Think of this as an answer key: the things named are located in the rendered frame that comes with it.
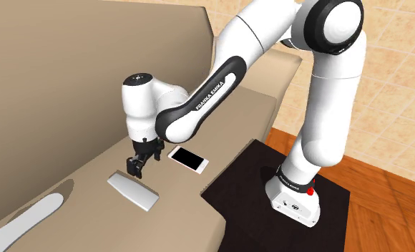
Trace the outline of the dark robot stand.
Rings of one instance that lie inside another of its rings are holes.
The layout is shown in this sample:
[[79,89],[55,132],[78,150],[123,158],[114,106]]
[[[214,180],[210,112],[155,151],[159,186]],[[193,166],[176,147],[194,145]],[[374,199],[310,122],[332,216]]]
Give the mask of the dark robot stand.
[[202,198],[226,220],[218,252],[344,252],[349,191],[317,175],[321,214],[314,227],[306,227],[273,210],[265,193],[284,159],[252,140],[204,190]]

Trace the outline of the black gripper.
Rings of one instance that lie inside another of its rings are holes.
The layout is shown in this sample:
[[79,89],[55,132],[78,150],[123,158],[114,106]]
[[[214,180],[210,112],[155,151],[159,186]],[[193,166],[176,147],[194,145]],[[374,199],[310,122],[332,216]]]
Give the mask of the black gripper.
[[139,179],[142,178],[142,169],[150,156],[154,156],[156,161],[160,161],[160,156],[165,148],[165,143],[160,138],[155,138],[149,142],[132,142],[135,156],[126,160],[127,173]]

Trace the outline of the white smartphone with black screen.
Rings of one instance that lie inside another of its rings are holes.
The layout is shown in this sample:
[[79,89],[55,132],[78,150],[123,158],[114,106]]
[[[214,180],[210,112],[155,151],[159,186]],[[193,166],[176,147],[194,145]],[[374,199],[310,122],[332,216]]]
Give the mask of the white smartphone with black screen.
[[174,160],[197,174],[201,174],[209,164],[207,159],[200,157],[179,145],[174,147],[167,156],[171,160]]

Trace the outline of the beige sofa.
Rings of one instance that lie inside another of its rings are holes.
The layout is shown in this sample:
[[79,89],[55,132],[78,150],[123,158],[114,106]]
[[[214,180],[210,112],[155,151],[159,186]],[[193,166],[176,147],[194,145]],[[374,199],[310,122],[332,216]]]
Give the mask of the beige sofa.
[[144,211],[109,183],[132,155],[121,86],[137,72],[194,90],[213,33],[200,6],[0,0],[0,227],[53,192],[65,202],[9,252],[218,252],[224,218],[201,197],[251,141],[264,141],[300,57],[270,50],[185,147],[197,174],[163,155]]

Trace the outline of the grey remote control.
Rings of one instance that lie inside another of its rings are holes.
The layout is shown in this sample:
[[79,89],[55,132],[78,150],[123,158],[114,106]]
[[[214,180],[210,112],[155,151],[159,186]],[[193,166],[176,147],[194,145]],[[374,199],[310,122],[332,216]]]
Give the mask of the grey remote control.
[[118,172],[109,176],[107,182],[118,193],[146,212],[151,210],[160,198],[155,191]]

